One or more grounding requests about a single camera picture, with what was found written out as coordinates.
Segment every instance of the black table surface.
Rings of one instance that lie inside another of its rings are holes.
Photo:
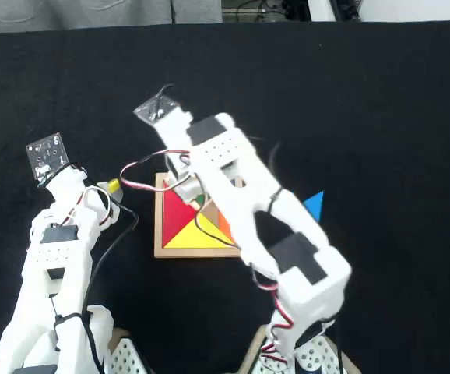
[[[195,118],[225,111],[353,267],[343,347],[364,372],[450,372],[450,23],[151,26],[0,35],[0,334],[30,222],[51,202],[24,146],[61,132],[107,180],[162,148],[132,110],[163,84]],[[139,178],[152,182],[163,161]],[[154,259],[150,192],[108,259],[107,306],[158,373],[238,368],[272,303],[239,259]],[[94,259],[128,223],[104,232]]]

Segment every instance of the blue triangle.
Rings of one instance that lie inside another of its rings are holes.
[[[320,214],[322,213],[322,199],[324,198],[324,192],[321,191],[311,198],[306,199],[303,205],[308,209],[308,212],[313,216],[313,218],[319,222]]]

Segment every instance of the yellow connector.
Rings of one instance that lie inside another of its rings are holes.
[[[107,191],[109,192],[110,195],[112,195],[113,193],[118,191],[120,188],[121,188],[121,186],[119,184],[119,179],[117,179],[117,178],[111,179],[107,183]]]

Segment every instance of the circuit board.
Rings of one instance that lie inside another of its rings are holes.
[[[58,132],[28,144],[26,153],[30,159],[34,177],[37,180],[55,173],[69,162],[61,134]]]

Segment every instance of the gray fabric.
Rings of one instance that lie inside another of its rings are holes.
[[[221,22],[221,0],[174,0],[177,23]],[[0,0],[0,32],[171,23],[170,0]]]
[[[222,0],[174,0],[177,23],[221,23]]]
[[[58,28],[57,16],[44,0],[0,0],[0,33]]]

